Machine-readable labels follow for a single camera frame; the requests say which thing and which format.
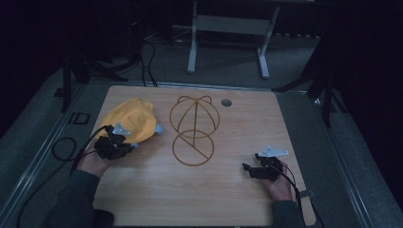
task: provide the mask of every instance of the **yellow cloth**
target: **yellow cloth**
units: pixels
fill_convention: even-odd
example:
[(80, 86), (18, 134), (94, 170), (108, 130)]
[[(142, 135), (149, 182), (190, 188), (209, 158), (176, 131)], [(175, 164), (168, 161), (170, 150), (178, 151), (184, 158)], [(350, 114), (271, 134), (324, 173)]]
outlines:
[[(122, 126), (131, 132), (125, 136), (125, 143), (140, 143), (155, 133), (157, 120), (153, 112), (153, 104), (136, 98), (128, 100), (110, 111), (101, 123), (101, 126), (115, 126), (120, 122)], [(102, 131), (99, 136), (107, 136)]]

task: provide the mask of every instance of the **gray carpet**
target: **gray carpet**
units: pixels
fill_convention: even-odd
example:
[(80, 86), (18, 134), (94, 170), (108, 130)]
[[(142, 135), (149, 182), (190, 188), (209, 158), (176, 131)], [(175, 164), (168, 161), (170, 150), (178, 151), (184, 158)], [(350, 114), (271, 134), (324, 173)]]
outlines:
[[(266, 54), (271, 78), (263, 80), (259, 76), (254, 48), (219, 46), (218, 42), (211, 42), (211, 37), (207, 38), (200, 41), (194, 74), (186, 72), (188, 37), (178, 36), (178, 42), (173, 47), (157, 36), (149, 38), (148, 41), (156, 48), (151, 70), (159, 85), (269, 90), (295, 80), (317, 44), (317, 40), (307, 38), (273, 38)], [(152, 56), (152, 49), (152, 46), (144, 45), (146, 62)], [(95, 74), (89, 85), (73, 83), (73, 103), (64, 114), (60, 113), (62, 99), (53, 97), (56, 88), (61, 86), (61, 71), (51, 76), (32, 98), (0, 142), (3, 148), (0, 152), (3, 154), (0, 161), (0, 203), (2, 208), (13, 209), (2, 211), (1, 219), (8, 220), (5, 227), (15, 227), (16, 212), (25, 196), (29, 196), (61, 164), (51, 156), (50, 142), (71, 137), (77, 141), (78, 147), (82, 146), (90, 135), (108, 88), (111, 85), (142, 85), (142, 71), (138, 66), (125, 71), (119, 74), (130, 79), (127, 83), (114, 82)], [(304, 91), (308, 86), (309, 82), (295, 90)], [(278, 101), (307, 188), (317, 193), (311, 200), (325, 226), (403, 227), (402, 213), (351, 116), (335, 105), (336, 112), (331, 115), (332, 128), (327, 129), (318, 114), (321, 105), (308, 99), (303, 92), (280, 93)], [(88, 124), (69, 123), (73, 113), (89, 114)], [(58, 151), (68, 154), (70, 144), (64, 143), (60, 146), (63, 149)], [(40, 154), (43, 154), (44, 165), (37, 167), (36, 179), (21, 180), (32, 186), (28, 191), (17, 191), (20, 193), (15, 197), (17, 203), (10, 206), (8, 199), (15, 196), (12, 195), (15, 189), (20, 189), (17, 183), (24, 170)], [(70, 163), (67, 164), (32, 198), (22, 216), (22, 227), (43, 227), (46, 211), (63, 188), (70, 166)], [(317, 222), (312, 227), (321, 226)]]

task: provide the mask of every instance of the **dark background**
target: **dark background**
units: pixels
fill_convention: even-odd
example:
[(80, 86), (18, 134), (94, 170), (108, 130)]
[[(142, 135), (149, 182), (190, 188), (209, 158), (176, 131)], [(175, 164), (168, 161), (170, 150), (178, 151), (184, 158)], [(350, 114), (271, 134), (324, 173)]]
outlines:
[[(110, 61), (113, 55), (125, 54), (125, 47), (119, 44), (126, 42), (119, 37), (127, 36), (118, 34), (128, 32), (129, 23), (151, 25), (167, 39), (170, 25), (191, 25), (192, 1), (145, 2), (2, 1), (0, 136), (72, 51), (81, 51), (94, 60)], [(214, 8), (214, 3), (203, 2), (201, 10)], [(240, 7), (234, 3), (222, 8), (228, 11), (221, 13), (265, 17), (259, 3), (253, 7), (236, 11)], [(275, 28), (276, 33), (289, 33), (292, 37), (322, 37), (309, 65), (314, 69), (332, 69), (334, 87), (340, 90), (401, 208), (402, 14), (403, 4), (397, 0), (349, 1), (346, 8), (296, 4), (281, 12)], [(143, 32), (144, 28), (136, 27), (137, 41), (142, 40)], [(141, 42), (133, 44), (131, 51), (139, 53)]]

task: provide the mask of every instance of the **brown wire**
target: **brown wire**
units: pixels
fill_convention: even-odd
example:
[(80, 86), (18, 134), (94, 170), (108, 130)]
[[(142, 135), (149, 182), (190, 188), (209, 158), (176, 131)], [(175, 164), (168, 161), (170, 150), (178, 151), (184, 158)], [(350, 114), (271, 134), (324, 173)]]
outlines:
[[(172, 122), (172, 112), (173, 112), (173, 110), (175, 109), (175, 107), (176, 107), (177, 105), (179, 105), (179, 104), (181, 104), (181, 103), (183, 103), (183, 102), (185, 102), (185, 101), (189, 101), (189, 100), (192, 100), (192, 101), (193, 101), (193, 104), (192, 104), (191, 106), (189, 106), (189, 107), (185, 110), (185, 112), (183, 113), (183, 115), (182, 115), (182, 117), (181, 117), (181, 119), (180, 119), (180, 121), (179, 121), (179, 123), (178, 123), (178, 127), (175, 127), (175, 125), (174, 125), (173, 122)], [(217, 116), (218, 116), (218, 122), (217, 122), (217, 123), (215, 122), (215, 120), (214, 120), (213, 116), (211, 115), (211, 113), (208, 111), (208, 109), (207, 109), (202, 103), (209, 104), (209, 105), (211, 105), (211, 106), (216, 110)], [(195, 106), (195, 119), (194, 119), (194, 122), (193, 122), (193, 129), (185, 130), (185, 131), (183, 131), (183, 132), (180, 132), (180, 128), (181, 128), (182, 121), (183, 121), (184, 117), (187, 115), (187, 113), (192, 109), (193, 106)], [(204, 111), (208, 114), (210, 120), (212, 121), (212, 123), (213, 123), (213, 125), (214, 125), (214, 128), (213, 128), (213, 131), (212, 131), (212, 132), (206, 133), (206, 132), (203, 132), (203, 131), (200, 131), (200, 130), (196, 129), (196, 128), (197, 128), (198, 108), (199, 108), (199, 106), (202, 107), (202, 109), (204, 109)], [(200, 97), (199, 99), (191, 98), (191, 97), (188, 97), (188, 96), (181, 96), (181, 97), (178, 99), (177, 103), (172, 107), (172, 109), (171, 109), (171, 111), (170, 111), (170, 113), (169, 113), (169, 121), (170, 121), (172, 127), (175, 129), (175, 131), (176, 131), (177, 133), (179, 133), (179, 135), (175, 138), (174, 142), (172, 143), (172, 151), (173, 151), (173, 153), (174, 153), (175, 158), (176, 158), (180, 163), (185, 164), (185, 165), (188, 165), (188, 166), (198, 166), (198, 165), (205, 164), (206, 162), (208, 162), (208, 161), (213, 157), (214, 150), (215, 150), (215, 145), (214, 145), (214, 142), (213, 142), (213, 140), (211, 139), (210, 136), (211, 136), (211, 134), (213, 134), (213, 133), (217, 130), (217, 128), (218, 128), (219, 125), (220, 125), (220, 113), (219, 113), (219, 111), (213, 106), (213, 100), (211, 99), (210, 96), (202, 96), (202, 97)], [(187, 135), (185, 135), (185, 133), (187, 133), (187, 132), (193, 132), (193, 137), (192, 137), (192, 136), (187, 136)], [(199, 136), (199, 137), (197, 137), (197, 136), (196, 136), (196, 132), (200, 132), (200, 133), (202, 133), (204, 136)], [(175, 151), (175, 142), (177, 141), (178, 138), (183, 139), (183, 140), (184, 140), (186, 143), (188, 143), (192, 148), (194, 148), (194, 149), (195, 149), (197, 152), (199, 152), (203, 157), (205, 157), (206, 160), (203, 161), (203, 162), (200, 162), (200, 163), (188, 163), (188, 162), (182, 161), (182, 160), (179, 158), (179, 156), (177, 155), (177, 152)], [(186, 140), (185, 138), (191, 139), (191, 140), (192, 140), (192, 143), (190, 143), (190, 142), (189, 142), (188, 140)], [(196, 140), (197, 140), (197, 139), (203, 139), (203, 138), (208, 138), (208, 139), (210, 140), (210, 142), (212, 143), (212, 151), (211, 151), (210, 156), (206, 156), (206, 155), (203, 154), (198, 148), (196, 148)]]

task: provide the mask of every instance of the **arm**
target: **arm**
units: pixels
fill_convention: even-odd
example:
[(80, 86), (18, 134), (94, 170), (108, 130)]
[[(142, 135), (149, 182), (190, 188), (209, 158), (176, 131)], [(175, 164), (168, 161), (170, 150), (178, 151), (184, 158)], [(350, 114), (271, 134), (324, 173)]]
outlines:
[(275, 182), (261, 180), (270, 196), (273, 198), (273, 228), (299, 228), (305, 227), (302, 214), (293, 202), (291, 183), (282, 175)]
[(94, 143), (84, 152), (84, 155), (89, 154), (81, 158), (60, 192), (56, 205), (48, 214), (47, 227), (92, 227), (95, 192), (101, 176), (111, 164), (93, 152)]

